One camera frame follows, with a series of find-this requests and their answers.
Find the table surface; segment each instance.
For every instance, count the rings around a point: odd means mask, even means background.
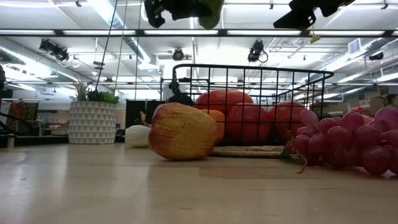
[[[170,162],[150,149],[0,152],[1,224],[397,223],[398,180],[278,159]]]

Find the planter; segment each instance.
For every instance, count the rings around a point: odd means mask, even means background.
[[[95,101],[70,104],[69,143],[113,144],[116,134],[116,105]]]

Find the grape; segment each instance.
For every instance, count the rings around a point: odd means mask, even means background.
[[[288,143],[286,143],[286,150],[290,155],[296,155],[297,151],[294,149],[293,147],[293,141],[294,140],[290,140]]]
[[[318,129],[319,127],[319,119],[318,116],[310,110],[303,110],[300,113],[301,123],[306,125],[309,128]]]
[[[327,132],[327,139],[336,146],[350,146],[353,143],[353,134],[346,128],[332,127]]]
[[[391,155],[389,169],[391,172],[398,175],[398,148],[394,146],[385,146],[385,148],[390,152]]]
[[[343,123],[341,127],[346,128],[350,131],[355,131],[364,125],[364,119],[358,112],[349,112],[343,116]]]
[[[354,132],[355,142],[358,146],[374,146],[380,143],[380,131],[371,125],[364,125]]]
[[[345,149],[345,162],[350,167],[362,167],[362,150],[358,145],[354,144],[353,147],[347,147]]]
[[[308,142],[310,141],[310,137],[306,135],[299,135],[294,139],[293,146],[294,149],[298,152],[303,152],[308,148]]]
[[[343,118],[340,117],[332,117],[332,119],[334,119],[337,122],[338,126],[341,126],[341,124],[343,123]]]
[[[381,108],[374,116],[375,127],[380,132],[398,129],[398,110],[394,108]]]
[[[331,144],[328,142],[326,136],[318,135],[310,139],[308,143],[308,151],[311,154],[321,155],[328,153],[331,150]]]
[[[345,149],[342,146],[335,146],[327,154],[325,159],[335,169],[344,169],[347,166],[345,162]]]
[[[398,129],[392,129],[381,134],[381,139],[386,140],[394,147],[398,147]]]
[[[362,153],[363,167],[372,175],[387,172],[390,160],[390,152],[382,146],[371,146]]]
[[[312,137],[314,134],[318,133],[316,129],[309,128],[309,127],[301,127],[297,130],[297,135],[306,135],[308,137]]]
[[[319,131],[326,134],[330,128],[338,126],[337,122],[331,118],[325,118],[319,122]]]

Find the woven mat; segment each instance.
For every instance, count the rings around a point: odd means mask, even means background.
[[[283,146],[226,146],[215,147],[210,156],[242,158],[279,158]]]

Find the grape bunch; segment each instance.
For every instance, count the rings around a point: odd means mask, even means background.
[[[380,109],[368,124],[357,112],[319,122],[314,112],[304,110],[300,119],[304,127],[285,146],[289,154],[298,154],[304,163],[298,173],[305,166],[324,161],[334,169],[363,167],[372,175],[388,170],[398,175],[397,109]]]

